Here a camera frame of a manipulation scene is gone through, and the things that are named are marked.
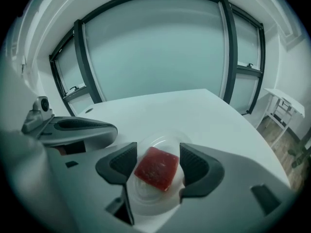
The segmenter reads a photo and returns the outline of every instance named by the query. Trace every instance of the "white tabletop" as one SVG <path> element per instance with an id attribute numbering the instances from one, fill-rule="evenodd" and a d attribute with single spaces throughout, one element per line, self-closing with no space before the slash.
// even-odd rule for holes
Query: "white tabletop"
<path id="1" fill-rule="evenodd" d="M 107 101 L 89 106 L 79 116 L 114 124 L 118 136 L 113 145 L 178 130 L 193 144 L 248 157 L 290 186 L 280 162 L 257 130 L 205 89 Z"/>
<path id="2" fill-rule="evenodd" d="M 286 104 L 289 104 L 288 102 L 290 102 L 290 106 L 296 110 L 297 112 L 299 112 L 302 117 L 305 117 L 305 107 L 297 102 L 295 99 L 293 99 L 292 97 L 290 97 L 289 95 L 285 94 L 284 92 L 278 90 L 278 89 L 268 89 L 265 88 L 265 90 L 267 92 L 269 92 L 270 94 L 272 94 L 273 96 L 276 96 L 277 98 L 281 99 L 282 101 L 284 101 Z"/>

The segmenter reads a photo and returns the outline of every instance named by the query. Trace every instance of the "red cube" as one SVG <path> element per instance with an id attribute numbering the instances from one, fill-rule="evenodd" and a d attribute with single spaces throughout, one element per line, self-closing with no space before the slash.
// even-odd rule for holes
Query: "red cube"
<path id="1" fill-rule="evenodd" d="M 134 174 L 161 191 L 167 191 L 177 171 L 179 157 L 150 147 Z"/>

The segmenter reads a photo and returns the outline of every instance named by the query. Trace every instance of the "wooden floor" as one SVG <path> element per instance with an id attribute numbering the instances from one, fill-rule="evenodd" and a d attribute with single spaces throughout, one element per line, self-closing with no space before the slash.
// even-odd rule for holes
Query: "wooden floor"
<path id="1" fill-rule="evenodd" d="M 276 137 L 280 134 L 282 129 L 273 121 L 269 124 L 267 128 L 265 128 L 268 121 L 269 118 L 264 119 L 258 126 L 257 130 L 267 141 L 267 143 L 271 145 Z M 289 149 L 292 149 L 296 145 L 297 143 L 295 142 L 293 137 L 288 132 L 285 132 L 281 139 L 273 146 L 272 150 L 276 154 L 278 160 L 281 162 L 290 181 L 291 188 L 294 191 L 299 191 L 303 187 L 304 180 L 307 177 L 307 173 L 309 171 L 309 163 L 306 159 L 304 163 L 302 163 L 298 167 L 292 168 L 292 162 L 294 161 L 294 157 L 289 155 L 287 151 Z"/>

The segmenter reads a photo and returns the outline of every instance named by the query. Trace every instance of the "frosted glass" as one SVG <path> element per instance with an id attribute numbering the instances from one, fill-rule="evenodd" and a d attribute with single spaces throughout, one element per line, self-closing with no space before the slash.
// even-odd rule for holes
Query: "frosted glass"
<path id="1" fill-rule="evenodd" d="M 248 21 L 233 15 L 238 37 L 238 61 L 258 65 L 258 33 Z"/>
<path id="2" fill-rule="evenodd" d="M 89 93 L 84 94 L 68 102 L 75 116 L 84 111 L 88 106 L 94 104 Z"/>
<path id="3" fill-rule="evenodd" d="M 237 74 L 230 105 L 241 114 L 249 109 L 257 83 L 258 77 Z"/>
<path id="4" fill-rule="evenodd" d="M 217 3 L 130 1 L 88 22 L 86 42 L 106 100 L 200 88 L 220 93 L 225 39 Z"/>
<path id="5" fill-rule="evenodd" d="M 69 91 L 70 88 L 83 83 L 73 39 L 64 46 L 57 57 L 57 62 L 65 83 L 65 85 L 63 85 L 67 91 Z"/>

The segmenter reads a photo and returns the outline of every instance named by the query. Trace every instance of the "black window frame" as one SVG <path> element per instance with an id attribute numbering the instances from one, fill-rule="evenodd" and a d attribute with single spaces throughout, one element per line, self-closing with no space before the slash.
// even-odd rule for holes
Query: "black window frame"
<path id="1" fill-rule="evenodd" d="M 99 91 L 97 90 L 94 77 L 92 75 L 90 64 L 87 59 L 86 54 L 86 46 L 84 42 L 84 35 L 83 35 L 83 24 L 88 23 L 96 16 L 100 15 L 101 13 L 118 6 L 120 4 L 129 2 L 132 0 L 111 0 L 102 6 L 98 7 L 97 9 L 91 11 L 82 19 L 78 19 L 74 22 L 73 27 L 68 31 L 68 33 L 63 37 L 61 42 L 57 45 L 53 53 L 49 56 L 50 57 L 50 64 L 52 69 L 53 78 L 58 89 L 58 92 L 62 98 L 64 105 L 66 106 L 67 110 L 69 111 L 70 115 L 74 115 L 73 111 L 71 110 L 68 102 L 82 96 L 86 93 L 89 93 L 94 103 L 102 102 L 100 97 Z M 225 93 L 223 100 L 230 104 L 230 100 L 232 97 L 236 74 L 245 74 L 250 76 L 256 76 L 259 78 L 257 88 L 255 91 L 255 95 L 249 110 L 247 110 L 247 114 L 251 114 L 261 89 L 263 74 L 264 74 L 264 62 L 265 62 L 265 41 L 264 41 L 264 29 L 263 25 L 255 20 L 251 15 L 247 12 L 242 10 L 241 8 L 235 6 L 234 4 L 230 3 L 228 0 L 208 0 L 215 3 L 221 3 L 223 10 L 224 10 L 224 17 L 225 23 L 227 25 L 228 30 L 228 40 L 229 40 L 229 64 L 228 64 L 228 75 L 225 87 Z M 249 21 L 252 25 L 259 29 L 259 38 L 260 38 L 260 71 L 252 69 L 250 67 L 242 67 L 238 65 L 238 41 L 237 41 L 237 32 L 234 23 L 233 14 L 239 15 L 243 19 Z M 86 84 L 85 87 L 79 88 L 74 92 L 66 95 L 64 93 L 64 88 L 60 81 L 60 77 L 58 74 L 58 70 L 56 68 L 55 59 L 57 55 L 61 51 L 61 49 L 72 39 L 74 38 L 74 45 L 77 55 L 77 61 L 79 65 L 79 69 Z"/>

